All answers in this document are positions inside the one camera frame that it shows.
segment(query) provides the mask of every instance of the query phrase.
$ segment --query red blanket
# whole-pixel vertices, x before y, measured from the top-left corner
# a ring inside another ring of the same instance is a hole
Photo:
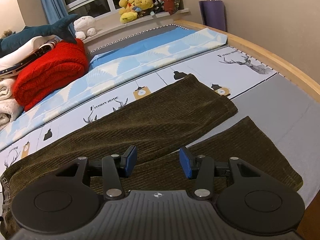
[[[13,85],[13,96],[28,111],[56,89],[63,88],[87,73],[89,62],[84,44],[61,41],[25,67]]]

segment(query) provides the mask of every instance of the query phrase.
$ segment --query shark plush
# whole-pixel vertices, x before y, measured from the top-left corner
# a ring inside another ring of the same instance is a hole
[[[54,24],[36,27],[26,26],[21,32],[12,34],[4,39],[0,39],[0,58],[16,51],[29,40],[37,36],[44,37],[56,35],[65,41],[76,44],[76,40],[68,30],[68,26],[77,18],[79,18],[77,14],[71,14],[63,17]]]

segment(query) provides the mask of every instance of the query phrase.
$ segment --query metal screw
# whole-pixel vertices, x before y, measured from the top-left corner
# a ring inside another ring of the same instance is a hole
[[[195,195],[198,197],[207,197],[210,195],[210,191],[205,188],[195,190]]]
[[[122,194],[122,191],[118,188],[111,188],[107,190],[107,195],[109,197],[119,197]]]

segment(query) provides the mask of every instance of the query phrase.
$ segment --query wooden floor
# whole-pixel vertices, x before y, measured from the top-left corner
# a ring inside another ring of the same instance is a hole
[[[320,191],[306,209],[298,233],[305,240],[320,239]]]

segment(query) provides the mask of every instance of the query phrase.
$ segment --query white pillow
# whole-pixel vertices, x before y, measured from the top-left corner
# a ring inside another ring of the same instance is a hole
[[[9,67],[12,67],[12,66],[18,64],[20,61],[22,61],[26,57],[32,55],[43,44],[45,44],[47,41],[53,39],[54,37],[55,37],[55,35],[47,36],[47,37],[37,36],[37,37],[32,38],[30,41],[28,41],[26,44],[22,45],[16,51],[0,58],[0,70],[7,69]]]

